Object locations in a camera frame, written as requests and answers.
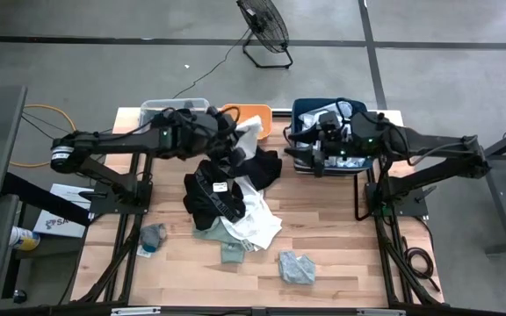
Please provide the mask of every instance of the wooden tabletop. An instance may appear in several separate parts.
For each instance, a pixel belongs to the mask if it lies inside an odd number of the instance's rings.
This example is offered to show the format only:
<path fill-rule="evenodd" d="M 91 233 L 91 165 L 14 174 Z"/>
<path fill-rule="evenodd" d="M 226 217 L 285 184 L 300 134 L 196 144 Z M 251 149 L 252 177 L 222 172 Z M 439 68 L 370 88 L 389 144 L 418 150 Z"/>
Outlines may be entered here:
<path fill-rule="evenodd" d="M 402 125 L 399 111 L 383 112 Z M 134 129 L 139 115 L 139 108 L 120 108 L 113 132 Z M 218 241 L 192 237 L 192 217 L 183 205 L 183 178 L 185 173 L 193 173 L 204 157 L 186 162 L 155 160 L 153 197 L 143 225 L 164 223 L 168 238 L 151 258 L 136 258 L 130 305 L 387 305 L 374 222 L 357 222 L 354 217 L 353 178 L 297 174 L 292 158 L 284 154 L 282 129 L 288 124 L 289 119 L 275 118 L 272 134 L 260 142 L 266 150 L 277 150 L 283 160 L 281 177 L 265 193 L 272 213 L 283 220 L 282 231 L 267 250 L 247 253 L 241 264 L 222 264 Z M 105 164 L 126 173 L 130 155 L 110 154 Z M 397 162 L 390 174 L 403 176 L 412 170 L 407 163 Z M 364 174 L 358 177 L 361 213 L 366 212 Z M 72 299 L 85 294 L 111 260 L 118 222 L 118 215 L 105 215 L 89 227 Z M 410 247 L 423 248 L 433 255 L 429 235 L 421 223 L 400 218 L 400 230 Z M 277 262 L 281 250 L 293 250 L 315 262 L 314 285 L 290 285 L 280 279 Z M 416 259 L 415 266 L 420 264 Z M 396 293 L 402 298 L 399 272 L 391 265 Z M 119 269 L 116 295 L 123 276 L 124 264 Z M 438 283 L 436 269 L 433 278 Z M 423 285 L 433 297 L 443 300 L 442 293 L 435 292 L 428 282 L 423 281 Z"/>

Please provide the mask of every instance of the gray floor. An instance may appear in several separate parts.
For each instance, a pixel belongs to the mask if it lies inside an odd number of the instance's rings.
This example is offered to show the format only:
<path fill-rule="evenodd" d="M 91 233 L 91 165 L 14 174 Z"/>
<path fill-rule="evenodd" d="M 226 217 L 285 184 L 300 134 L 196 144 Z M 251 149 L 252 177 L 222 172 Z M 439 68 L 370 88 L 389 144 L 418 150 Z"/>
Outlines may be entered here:
<path fill-rule="evenodd" d="M 365 39 L 357 0 L 274 2 L 293 40 Z M 366 2 L 375 40 L 506 43 L 506 1 Z M 0 0 L 0 33 L 236 40 L 245 29 L 233 0 Z M 29 103 L 61 107 L 79 129 L 104 130 L 118 107 L 171 98 L 227 50 L 0 44 L 0 85 L 27 85 Z M 377 107 L 364 47 L 291 47 L 295 64 L 288 71 L 256 69 L 238 50 L 182 97 L 285 108 L 300 97 L 342 96 Z M 251 50 L 265 61 L 282 57 L 261 47 Z M 506 50 L 378 49 L 377 56 L 387 108 L 401 110 L 406 126 L 421 133 L 477 133 L 484 146 L 506 131 Z M 58 115 L 35 112 L 67 127 Z M 23 124 L 13 159 L 46 161 L 48 146 L 44 136 Z M 54 182 L 87 184 L 48 168 L 14 171 L 45 188 Z M 506 255 L 487 258 L 483 253 L 504 241 L 485 181 L 445 181 L 427 203 L 446 301 L 506 311 Z M 54 267 L 68 270 L 68 262 L 73 260 L 36 263 L 29 304 L 57 302 L 69 273 L 54 273 Z"/>

